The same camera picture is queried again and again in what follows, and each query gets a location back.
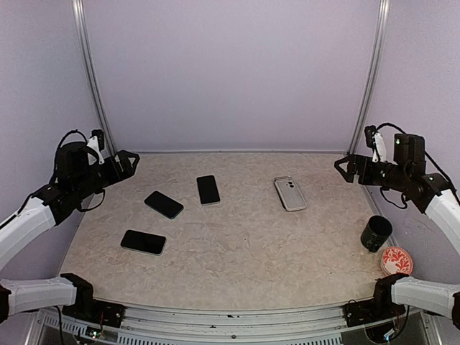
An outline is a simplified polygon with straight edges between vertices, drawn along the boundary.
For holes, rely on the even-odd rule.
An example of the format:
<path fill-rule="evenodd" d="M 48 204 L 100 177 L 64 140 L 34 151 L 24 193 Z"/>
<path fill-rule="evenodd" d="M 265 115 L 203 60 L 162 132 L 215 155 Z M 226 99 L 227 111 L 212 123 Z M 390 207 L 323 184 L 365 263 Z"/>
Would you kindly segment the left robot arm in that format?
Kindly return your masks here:
<path fill-rule="evenodd" d="M 104 133 L 69 142 L 63 137 L 55 151 L 50 181 L 29 194 L 23 204 L 1 222 L 1 266 L 41 234 L 61 225 L 74 211 L 87 212 L 83 202 L 104 195 L 106 188 L 131 178 L 140 156 L 121 150 L 103 157 Z M 81 314 L 87 320 L 101 312 L 93 298 L 93 286 L 74 274 L 44 280 L 1 280 L 1 320 L 18 313 L 58 307 Z"/>

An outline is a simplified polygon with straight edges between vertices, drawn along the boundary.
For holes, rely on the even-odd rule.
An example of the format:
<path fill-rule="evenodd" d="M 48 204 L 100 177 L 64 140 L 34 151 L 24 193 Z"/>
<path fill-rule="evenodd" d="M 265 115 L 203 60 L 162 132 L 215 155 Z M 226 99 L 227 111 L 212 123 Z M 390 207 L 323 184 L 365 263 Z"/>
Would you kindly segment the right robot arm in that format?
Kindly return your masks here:
<path fill-rule="evenodd" d="M 426 172 L 426 163 L 433 158 L 426 152 L 424 138 L 397 129 L 393 161 L 388 162 L 380 128 L 366 126 L 364 133 L 372 156 L 348 154 L 335 161 L 334 167 L 342 178 L 348 183 L 377 186 L 381 192 L 400 193 L 402 208 L 412 202 L 442 230 L 454 249 L 458 249 L 459 197 L 451 178 L 441 168 L 435 173 Z M 459 286 L 418 280 L 407 273 L 378 279 L 367 306 L 365 312 L 376 319 L 415 307 L 443 316 L 455 327 L 459 326 Z"/>

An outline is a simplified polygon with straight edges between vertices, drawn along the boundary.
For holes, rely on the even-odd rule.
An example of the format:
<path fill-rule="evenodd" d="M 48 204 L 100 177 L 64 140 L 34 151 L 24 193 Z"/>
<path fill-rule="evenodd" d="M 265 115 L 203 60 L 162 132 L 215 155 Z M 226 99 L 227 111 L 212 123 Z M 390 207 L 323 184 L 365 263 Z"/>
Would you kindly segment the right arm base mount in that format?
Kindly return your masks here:
<path fill-rule="evenodd" d="M 387 287 L 376 287 L 372 298 L 350 300 L 342 308 L 348 327 L 374 323 L 406 313 L 405 306 L 392 302 L 391 289 Z"/>

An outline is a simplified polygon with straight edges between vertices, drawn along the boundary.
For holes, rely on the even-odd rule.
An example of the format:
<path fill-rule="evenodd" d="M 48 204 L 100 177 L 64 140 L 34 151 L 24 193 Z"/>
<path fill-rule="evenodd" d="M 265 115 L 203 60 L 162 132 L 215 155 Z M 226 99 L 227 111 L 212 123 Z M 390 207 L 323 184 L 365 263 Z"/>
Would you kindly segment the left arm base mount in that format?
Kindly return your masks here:
<path fill-rule="evenodd" d="M 74 304 L 63 307 L 65 316 L 100 326 L 121 327 L 125 313 L 123 305 L 95 299 L 92 285 L 79 285 L 76 288 Z"/>

